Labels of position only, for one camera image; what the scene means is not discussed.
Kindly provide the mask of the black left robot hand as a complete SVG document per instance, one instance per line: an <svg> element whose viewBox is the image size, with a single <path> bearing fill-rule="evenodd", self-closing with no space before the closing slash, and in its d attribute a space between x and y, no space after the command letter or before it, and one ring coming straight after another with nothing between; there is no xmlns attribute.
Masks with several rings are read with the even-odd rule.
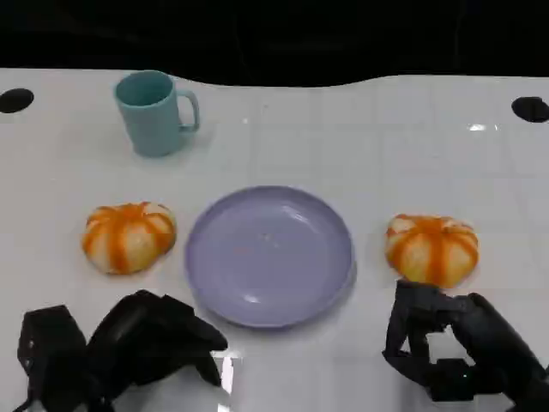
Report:
<svg viewBox="0 0 549 412"><path fill-rule="evenodd" d="M139 290L107 313L87 344L87 409L113 411L112 401L131 386L151 384L187 366L219 387L212 353L227 348L226 338L191 306Z"/></svg>

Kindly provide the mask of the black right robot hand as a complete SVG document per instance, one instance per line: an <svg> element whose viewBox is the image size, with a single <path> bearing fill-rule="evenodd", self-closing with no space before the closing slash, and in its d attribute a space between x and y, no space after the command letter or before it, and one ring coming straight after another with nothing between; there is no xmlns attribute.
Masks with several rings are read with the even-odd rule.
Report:
<svg viewBox="0 0 549 412"><path fill-rule="evenodd" d="M451 328L473 363L430 360L427 335ZM548 409L548 371L516 330L482 295L450 297L439 288L400 280L389 318L384 359L425 388L435 402L503 394L514 411Z"/></svg>

